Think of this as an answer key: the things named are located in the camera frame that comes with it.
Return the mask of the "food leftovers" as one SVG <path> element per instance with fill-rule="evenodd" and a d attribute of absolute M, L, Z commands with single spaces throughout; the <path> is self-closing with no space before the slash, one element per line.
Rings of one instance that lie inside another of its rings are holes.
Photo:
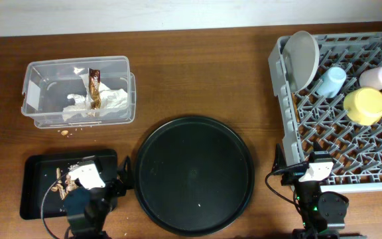
<path fill-rule="evenodd" d="M 74 164 L 69 166 L 69 172 L 78 167 L 78 164 Z M 56 168 L 56 178 L 58 179 L 59 177 L 62 176 L 61 174 L 61 168 Z M 65 198 L 68 196 L 68 194 L 76 189 L 78 189 L 79 186 L 75 183 L 75 180 L 71 179 L 71 176 L 69 174 L 66 175 L 66 179 L 64 182 L 59 179 L 57 180 L 55 186 L 52 186 L 50 190 L 52 192 L 59 192 L 60 199 L 65 200 Z"/>

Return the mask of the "wooden chopstick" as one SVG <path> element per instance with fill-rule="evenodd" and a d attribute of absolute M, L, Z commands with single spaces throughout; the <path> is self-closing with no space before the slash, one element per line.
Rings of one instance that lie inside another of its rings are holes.
<path fill-rule="evenodd" d="M 293 102 L 293 107 L 294 107 L 294 114 L 295 114 L 295 117 L 296 117 L 296 121 L 297 123 L 300 123 L 300 114 L 299 114 L 299 111 L 298 111 L 298 100 L 295 96 L 294 93 L 291 94 L 292 96 L 292 102 Z"/>

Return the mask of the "yellow bowl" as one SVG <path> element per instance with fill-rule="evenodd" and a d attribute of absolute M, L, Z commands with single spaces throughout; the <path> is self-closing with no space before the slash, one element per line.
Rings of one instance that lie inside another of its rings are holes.
<path fill-rule="evenodd" d="M 360 88 L 344 98 L 347 117 L 359 125 L 373 125 L 382 118 L 382 93 L 374 88 Z"/>

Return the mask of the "blue cup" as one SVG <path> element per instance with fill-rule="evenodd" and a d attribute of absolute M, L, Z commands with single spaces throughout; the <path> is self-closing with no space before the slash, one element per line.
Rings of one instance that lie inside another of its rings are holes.
<path fill-rule="evenodd" d="M 323 75 L 321 75 L 320 79 L 322 83 L 316 90 L 316 93 L 320 96 L 325 96 L 326 98 L 336 97 L 343 86 L 346 77 L 347 74 L 344 69 L 337 66 L 329 68 Z"/>

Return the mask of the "white napkin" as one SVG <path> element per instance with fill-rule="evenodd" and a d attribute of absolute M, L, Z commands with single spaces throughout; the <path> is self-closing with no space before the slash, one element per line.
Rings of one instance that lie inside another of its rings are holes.
<path fill-rule="evenodd" d="M 63 108 L 62 118 L 64 121 L 67 121 L 68 119 L 75 116 L 77 114 L 77 111 L 84 111 L 90 109 L 91 101 L 90 97 L 88 96 L 82 96 L 79 94 L 68 94 L 67 99 L 73 100 L 74 104 Z"/>
<path fill-rule="evenodd" d="M 79 110 L 102 110 L 112 108 L 122 108 L 127 105 L 128 94 L 124 89 L 112 90 L 108 88 L 103 82 L 99 83 L 98 95 L 94 100 L 89 89 L 89 75 L 80 75 L 82 82 L 86 88 L 86 95 L 80 96 L 78 100 L 75 100 L 76 106 Z"/>

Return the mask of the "pink cup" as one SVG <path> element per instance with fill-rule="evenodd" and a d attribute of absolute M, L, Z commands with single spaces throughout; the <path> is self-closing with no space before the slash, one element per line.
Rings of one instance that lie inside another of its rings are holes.
<path fill-rule="evenodd" d="M 359 85 L 362 88 L 382 90 L 382 66 L 363 72 L 359 77 Z"/>

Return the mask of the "grey plate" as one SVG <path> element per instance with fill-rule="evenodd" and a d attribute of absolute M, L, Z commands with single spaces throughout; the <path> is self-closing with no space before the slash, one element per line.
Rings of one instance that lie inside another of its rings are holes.
<path fill-rule="evenodd" d="M 314 79 L 320 60 L 316 39 L 306 31 L 294 33 L 285 44 L 283 58 L 291 92 L 305 89 Z"/>

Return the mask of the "brown snack wrapper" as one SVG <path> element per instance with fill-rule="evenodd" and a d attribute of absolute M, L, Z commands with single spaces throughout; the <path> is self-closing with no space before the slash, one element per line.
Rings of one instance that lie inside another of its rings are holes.
<path fill-rule="evenodd" d="M 101 83 L 100 70 L 89 69 L 89 84 L 88 89 L 92 99 L 91 109 L 97 110 L 101 107 L 101 98 L 99 94 L 99 85 Z"/>

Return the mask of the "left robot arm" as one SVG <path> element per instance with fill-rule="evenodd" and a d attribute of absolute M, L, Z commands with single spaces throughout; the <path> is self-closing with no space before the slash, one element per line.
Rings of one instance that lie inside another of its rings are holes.
<path fill-rule="evenodd" d="M 134 187 L 130 157 L 125 158 L 116 176 L 108 181 L 101 178 L 97 162 L 96 157 L 88 157 L 68 173 L 79 184 L 64 199 L 68 231 L 73 238 L 108 238 L 103 225 L 113 209 L 112 200 L 124 197 Z"/>

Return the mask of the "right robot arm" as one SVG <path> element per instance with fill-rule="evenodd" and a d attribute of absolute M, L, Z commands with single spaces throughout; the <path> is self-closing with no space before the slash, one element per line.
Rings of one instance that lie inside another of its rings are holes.
<path fill-rule="evenodd" d="M 280 175 L 282 186 L 294 187 L 291 199 L 272 190 L 293 204 L 302 218 L 303 228 L 294 229 L 292 238 L 340 237 L 339 231 L 345 228 L 349 200 L 339 193 L 321 190 L 321 182 L 330 176 L 333 166 L 333 157 L 316 142 L 308 160 L 290 166 L 286 165 L 281 146 L 276 145 L 273 167 L 265 182 L 273 175 Z"/>

